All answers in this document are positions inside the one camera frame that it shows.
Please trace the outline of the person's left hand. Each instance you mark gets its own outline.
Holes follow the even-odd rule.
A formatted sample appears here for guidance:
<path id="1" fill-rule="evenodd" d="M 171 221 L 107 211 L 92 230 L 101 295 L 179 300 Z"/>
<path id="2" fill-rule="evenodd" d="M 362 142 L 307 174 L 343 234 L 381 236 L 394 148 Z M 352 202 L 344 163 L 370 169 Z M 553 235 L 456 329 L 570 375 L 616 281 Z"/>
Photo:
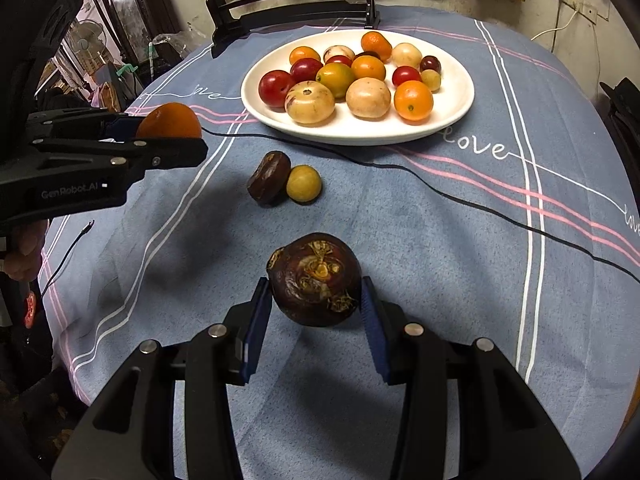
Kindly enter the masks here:
<path id="1" fill-rule="evenodd" d="M 1 271 L 17 282 L 33 281 L 42 265 L 41 252 L 48 227 L 48 220 L 40 220 L 15 228 L 9 236 Z"/>

